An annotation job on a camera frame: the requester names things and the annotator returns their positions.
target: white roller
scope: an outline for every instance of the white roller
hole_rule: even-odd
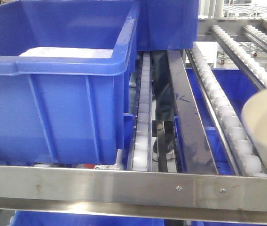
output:
[[[149,77],[149,70],[143,70],[142,71],[142,74],[141,74],[141,77]]]
[[[34,167],[52,167],[52,164],[35,164]]]
[[[133,166],[133,171],[147,171],[147,167]]]
[[[214,89],[210,92],[210,98],[225,97],[224,92],[221,89]]]
[[[133,166],[147,168],[148,152],[144,150],[135,149],[133,154]]]
[[[250,176],[258,178],[267,178],[267,173],[251,173]]]
[[[229,101],[226,97],[216,97],[214,98],[214,105],[218,109],[220,106],[229,106]]]
[[[226,129],[231,127],[238,127],[241,125],[240,120],[238,119],[237,116],[226,115],[222,117],[222,122]]]
[[[148,81],[142,81],[141,82],[141,88],[149,89],[149,82]]]
[[[144,113],[148,113],[149,112],[149,104],[143,104],[143,103],[139,103],[139,110],[138,112],[144,112]]]
[[[241,156],[241,160],[247,175],[261,172],[261,162],[259,157],[255,155],[243,155]]]
[[[148,76],[147,76],[147,75],[142,76],[142,77],[141,77],[141,81],[142,81],[142,82],[149,82],[149,81],[150,81],[150,77],[149,77],[149,75],[148,75]]]
[[[148,124],[138,123],[137,136],[148,136]]]
[[[246,132],[242,127],[231,127],[229,130],[229,135],[232,140],[244,140],[246,139]]]
[[[136,136],[134,149],[147,151],[147,148],[148,148],[148,137],[147,136]]]
[[[149,89],[147,89],[147,88],[141,88],[140,89],[140,95],[149,96]]]
[[[252,144],[249,140],[235,140],[234,145],[238,155],[252,154]]]
[[[231,106],[220,106],[218,108],[218,115],[221,118],[223,118],[225,116],[233,116],[234,115],[233,108]]]
[[[148,95],[140,95],[139,103],[148,104],[149,96]]]
[[[148,124],[149,122],[149,114],[144,113],[144,112],[139,112],[138,113],[138,123],[146,123]]]
[[[205,87],[208,90],[208,92],[211,93],[214,89],[219,89],[220,85],[216,82],[210,82]]]

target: roller conveyor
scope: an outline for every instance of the roller conveyor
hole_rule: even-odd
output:
[[[234,41],[242,34],[231,38],[224,23],[207,27],[210,38],[216,39],[258,90],[267,88],[267,72]],[[243,23],[242,38],[257,40],[267,52],[267,34],[253,26],[258,21]],[[151,172],[152,67],[150,54],[144,53],[127,170],[0,166],[0,209],[267,224],[267,171],[226,93],[197,45],[186,50],[235,176],[218,175],[183,63],[185,52],[167,54],[179,119],[176,136],[183,138],[183,144],[175,148],[176,162],[183,157],[186,171],[167,173],[166,156],[159,150],[160,172]],[[165,122],[155,122],[157,136],[164,126]],[[159,138],[158,145],[164,145]]]

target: bolt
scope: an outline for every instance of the bolt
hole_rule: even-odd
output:
[[[225,192],[227,192],[227,190],[225,188],[222,188],[222,189],[219,190],[219,192],[220,193],[225,193]]]
[[[178,185],[178,186],[176,187],[176,190],[177,190],[178,192],[180,192],[180,191],[182,190],[182,186],[179,186],[179,185]]]

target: metal rack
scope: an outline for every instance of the metal rack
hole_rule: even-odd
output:
[[[223,11],[227,18],[229,18],[231,14],[249,14],[250,16],[257,17],[258,14],[267,13],[267,5],[228,4],[224,5]]]
[[[267,52],[267,44],[244,28],[252,25],[267,34],[267,21],[207,19],[199,21],[198,30],[199,41],[216,40],[257,89],[265,89],[213,25],[236,41],[257,41]],[[206,97],[193,50],[186,53]],[[267,178],[240,176],[240,166],[206,97],[229,163],[238,169],[236,176],[218,175],[185,70],[186,54],[179,50],[167,54],[187,173],[168,173],[164,156],[159,157],[160,172],[0,166],[0,209],[267,224]],[[164,136],[164,122],[155,125],[154,134]]]

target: floor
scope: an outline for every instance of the floor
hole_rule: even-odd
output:
[[[225,63],[224,65],[221,64],[222,61],[222,50],[219,48],[218,50],[219,54],[217,57],[217,68],[237,68],[237,66],[233,63],[233,61],[226,55]],[[254,57],[252,53],[250,53],[251,56],[255,59],[256,62],[260,64],[261,67],[264,67],[265,70],[267,70],[267,54],[264,52],[257,52],[257,56]]]

